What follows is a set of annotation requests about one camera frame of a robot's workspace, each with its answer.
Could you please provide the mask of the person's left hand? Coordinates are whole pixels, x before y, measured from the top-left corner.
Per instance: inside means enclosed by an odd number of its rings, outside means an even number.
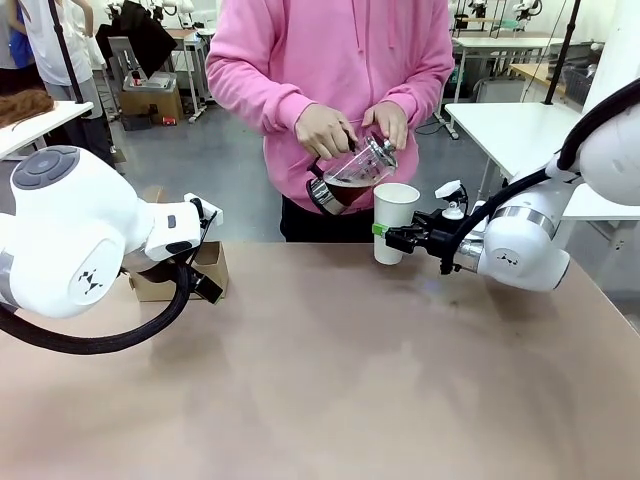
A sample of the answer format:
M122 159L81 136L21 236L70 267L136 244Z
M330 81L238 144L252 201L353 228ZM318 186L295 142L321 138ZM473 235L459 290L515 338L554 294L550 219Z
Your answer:
M403 150L406 147L408 119L399 105L391 101L382 101L370 107L364 113L362 126L370 127L374 123L395 150Z

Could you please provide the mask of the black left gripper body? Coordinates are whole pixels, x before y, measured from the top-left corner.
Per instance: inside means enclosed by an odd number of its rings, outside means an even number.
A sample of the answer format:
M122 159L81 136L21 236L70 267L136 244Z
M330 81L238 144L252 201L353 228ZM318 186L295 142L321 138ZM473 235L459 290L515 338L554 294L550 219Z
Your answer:
M192 280L194 274L187 264L190 250L167 259L156 261L146 256L143 250L135 250L127 254L122 262L122 272L129 275L137 274L146 280L177 280L181 271Z

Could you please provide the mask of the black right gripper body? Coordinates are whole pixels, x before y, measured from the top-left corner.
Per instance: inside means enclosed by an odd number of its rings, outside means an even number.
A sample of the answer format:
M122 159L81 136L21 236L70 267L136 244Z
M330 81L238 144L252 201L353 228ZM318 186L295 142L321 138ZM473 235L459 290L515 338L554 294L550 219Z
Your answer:
M452 261L455 252L469 232L468 216L451 220L438 215L429 221L427 252L442 261Z

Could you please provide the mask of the person's right hand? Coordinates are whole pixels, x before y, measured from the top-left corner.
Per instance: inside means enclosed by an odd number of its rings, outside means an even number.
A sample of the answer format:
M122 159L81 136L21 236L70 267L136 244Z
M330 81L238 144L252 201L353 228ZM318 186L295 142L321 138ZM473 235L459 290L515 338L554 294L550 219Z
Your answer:
M294 132L313 159L338 158L358 142L351 123L340 111L315 103L301 113Z

